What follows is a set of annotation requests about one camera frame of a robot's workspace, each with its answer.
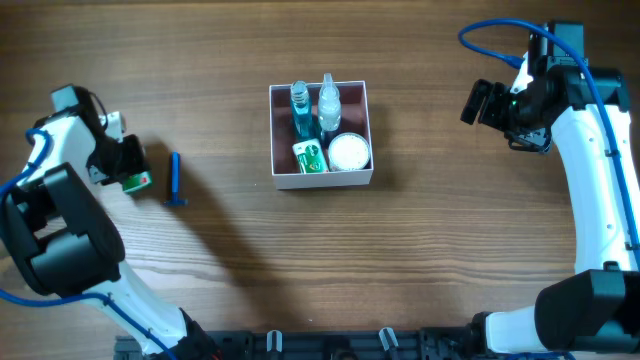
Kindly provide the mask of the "blue disposable razor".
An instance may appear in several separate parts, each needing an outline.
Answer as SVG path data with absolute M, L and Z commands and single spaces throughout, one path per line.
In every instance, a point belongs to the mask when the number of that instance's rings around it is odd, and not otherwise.
M 181 155 L 172 152 L 170 155 L 170 172 L 167 199 L 165 206 L 186 206 L 188 200 L 181 197 Z

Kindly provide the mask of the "cotton buds round container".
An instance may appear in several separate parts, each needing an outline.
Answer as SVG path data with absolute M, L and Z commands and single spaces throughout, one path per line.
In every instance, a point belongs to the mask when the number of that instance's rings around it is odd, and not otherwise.
M 359 134 L 345 132 L 336 136 L 328 148 L 333 172 L 362 170 L 371 159 L 368 142 Z

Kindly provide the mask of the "teal liquid bottle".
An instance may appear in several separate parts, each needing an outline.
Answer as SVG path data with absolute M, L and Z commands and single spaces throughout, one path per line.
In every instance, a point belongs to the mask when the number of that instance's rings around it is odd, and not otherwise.
M 304 81 L 298 80 L 290 86 L 290 106 L 297 141 L 320 139 L 318 124 L 312 113 L 312 99 Z

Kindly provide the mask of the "clear purple soap bottle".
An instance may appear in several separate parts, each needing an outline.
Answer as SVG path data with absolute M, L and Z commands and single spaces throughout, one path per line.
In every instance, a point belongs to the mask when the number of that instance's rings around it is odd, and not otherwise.
M 340 92 L 331 73 L 325 73 L 318 99 L 318 120 L 325 132 L 337 131 L 341 123 Z

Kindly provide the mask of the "green white small carton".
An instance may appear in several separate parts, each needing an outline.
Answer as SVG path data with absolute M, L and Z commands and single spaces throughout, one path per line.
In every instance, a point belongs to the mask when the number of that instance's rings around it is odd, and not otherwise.
M 329 167 L 318 139 L 309 139 L 292 146 L 302 174 L 327 173 Z

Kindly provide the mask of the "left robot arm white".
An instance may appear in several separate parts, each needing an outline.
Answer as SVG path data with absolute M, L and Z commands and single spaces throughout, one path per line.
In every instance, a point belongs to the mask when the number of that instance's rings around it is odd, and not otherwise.
M 218 359 L 220 350 L 185 310 L 158 297 L 125 260 L 116 226 L 95 198 L 98 185 L 143 173 L 144 152 L 117 113 L 92 100 L 56 106 L 25 137 L 32 153 L 1 187 L 1 239 L 43 308 L 82 303 L 132 336 L 150 359 Z

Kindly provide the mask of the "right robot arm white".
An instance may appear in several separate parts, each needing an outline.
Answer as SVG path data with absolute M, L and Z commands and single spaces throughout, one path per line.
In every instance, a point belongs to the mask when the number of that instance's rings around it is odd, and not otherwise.
M 485 312 L 460 331 L 464 358 L 639 351 L 639 184 L 630 101 L 616 69 L 522 69 L 513 85 L 479 79 L 461 119 L 505 134 L 512 148 L 555 146 L 570 193 L 575 273 L 518 310 Z

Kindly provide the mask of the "white cardboard box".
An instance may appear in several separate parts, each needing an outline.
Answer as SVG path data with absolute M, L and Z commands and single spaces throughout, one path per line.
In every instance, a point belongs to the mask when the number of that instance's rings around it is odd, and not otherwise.
M 290 106 L 291 84 L 269 86 L 271 175 L 278 190 L 368 185 L 375 166 L 366 82 L 338 81 L 342 104 L 341 129 L 367 140 L 370 159 L 363 169 L 303 174 L 293 152 L 295 132 Z

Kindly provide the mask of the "black mounting rail base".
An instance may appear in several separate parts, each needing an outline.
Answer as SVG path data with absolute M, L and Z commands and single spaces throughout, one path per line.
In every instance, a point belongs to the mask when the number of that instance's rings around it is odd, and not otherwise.
M 484 349 L 479 332 L 465 328 L 423 328 L 418 331 L 267 333 L 212 331 L 158 354 L 145 354 L 132 338 L 118 337 L 116 359 L 569 359 L 569 352 L 518 351 L 498 354 Z

